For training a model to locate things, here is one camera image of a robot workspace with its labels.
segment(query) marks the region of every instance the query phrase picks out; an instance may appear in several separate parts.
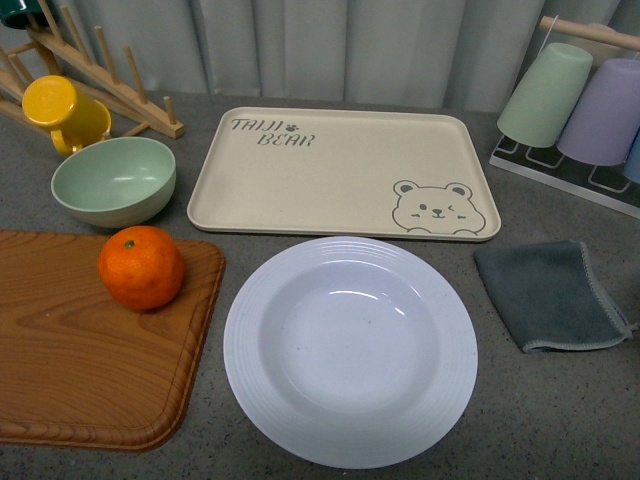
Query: curtain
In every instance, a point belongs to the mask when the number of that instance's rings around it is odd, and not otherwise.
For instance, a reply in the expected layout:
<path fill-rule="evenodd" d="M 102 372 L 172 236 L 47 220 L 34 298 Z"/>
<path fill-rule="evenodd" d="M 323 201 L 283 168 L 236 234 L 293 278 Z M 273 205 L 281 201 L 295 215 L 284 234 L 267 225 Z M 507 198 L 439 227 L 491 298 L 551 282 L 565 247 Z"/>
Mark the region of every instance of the curtain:
<path fill-rule="evenodd" d="M 93 58 L 145 89 L 498 112 L 546 33 L 541 16 L 640 35 L 640 0 L 50 0 Z M 72 43 L 69 29 L 60 28 Z M 28 41 L 0 26 L 0 46 Z M 547 41 L 569 41 L 551 33 Z M 37 76 L 38 58 L 23 59 Z"/>

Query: dish rack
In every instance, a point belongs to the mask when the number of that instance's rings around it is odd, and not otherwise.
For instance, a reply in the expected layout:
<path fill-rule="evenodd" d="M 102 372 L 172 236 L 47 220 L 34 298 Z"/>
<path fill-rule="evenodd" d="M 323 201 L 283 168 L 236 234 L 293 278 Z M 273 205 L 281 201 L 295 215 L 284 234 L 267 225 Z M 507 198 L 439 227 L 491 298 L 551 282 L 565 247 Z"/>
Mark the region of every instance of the dish rack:
<path fill-rule="evenodd" d="M 60 12 L 74 45 L 63 38 L 46 0 L 38 0 L 38 4 L 46 19 L 46 25 L 39 23 L 33 15 L 26 14 L 26 31 L 31 42 L 7 51 L 0 47 L 0 89 L 15 100 L 10 101 L 0 93 L 0 113 L 32 130 L 49 135 L 29 122 L 20 106 L 26 88 L 34 81 L 34 77 L 20 59 L 20 54 L 35 50 L 50 75 L 64 75 L 58 61 L 62 59 L 98 85 L 100 88 L 70 79 L 76 88 L 101 101 L 109 110 L 136 123 L 135 127 L 122 136 L 138 135 L 148 128 L 171 138 L 178 138 L 184 133 L 184 125 L 176 119 L 173 102 L 169 96 L 164 97 L 164 110 L 148 99 L 129 45 L 124 46 L 124 53 L 136 85 L 135 89 L 120 79 L 102 27 L 96 26 L 94 30 L 105 58 L 106 68 L 89 56 L 68 7 L 61 6 Z"/>
<path fill-rule="evenodd" d="M 539 27 L 622 49 L 640 51 L 640 37 L 601 30 L 543 17 Z M 496 145 L 491 165 L 582 197 L 605 207 L 640 218 L 640 185 L 627 179 L 622 166 L 593 166 L 563 155 L 556 146 L 534 148 L 503 136 Z"/>

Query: cutting board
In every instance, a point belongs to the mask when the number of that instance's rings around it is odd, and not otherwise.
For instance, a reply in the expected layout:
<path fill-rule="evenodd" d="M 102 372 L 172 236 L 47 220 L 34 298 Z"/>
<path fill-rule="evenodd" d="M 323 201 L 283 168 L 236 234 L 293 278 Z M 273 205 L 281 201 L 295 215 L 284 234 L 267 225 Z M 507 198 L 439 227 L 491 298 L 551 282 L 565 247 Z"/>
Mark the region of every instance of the cutting board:
<path fill-rule="evenodd" d="M 106 239 L 0 231 L 0 442 L 144 451 L 178 429 L 224 256 L 177 240 L 182 290 L 137 313 L 97 274 Z"/>

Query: bear face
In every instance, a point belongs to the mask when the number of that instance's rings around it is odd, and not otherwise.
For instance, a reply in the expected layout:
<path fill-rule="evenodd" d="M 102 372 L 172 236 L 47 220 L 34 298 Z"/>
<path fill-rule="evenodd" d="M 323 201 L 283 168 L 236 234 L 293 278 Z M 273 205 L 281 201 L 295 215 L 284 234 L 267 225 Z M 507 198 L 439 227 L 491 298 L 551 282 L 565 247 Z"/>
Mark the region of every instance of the bear face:
<path fill-rule="evenodd" d="M 471 202 L 473 192 L 462 183 L 450 183 L 444 188 L 420 187 L 412 181 L 401 180 L 393 190 L 399 197 L 393 220 L 407 232 L 477 234 L 486 225 L 486 219 Z"/>

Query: gray cloth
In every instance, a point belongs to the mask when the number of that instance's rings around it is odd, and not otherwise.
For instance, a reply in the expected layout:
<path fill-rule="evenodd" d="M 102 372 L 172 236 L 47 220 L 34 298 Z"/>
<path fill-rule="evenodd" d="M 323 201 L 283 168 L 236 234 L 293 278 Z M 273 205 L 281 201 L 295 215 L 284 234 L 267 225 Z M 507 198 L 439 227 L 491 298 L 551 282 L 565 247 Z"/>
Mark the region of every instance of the gray cloth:
<path fill-rule="evenodd" d="M 584 243 L 487 247 L 474 258 L 523 352 L 595 350 L 631 338 L 627 320 L 593 274 Z"/>

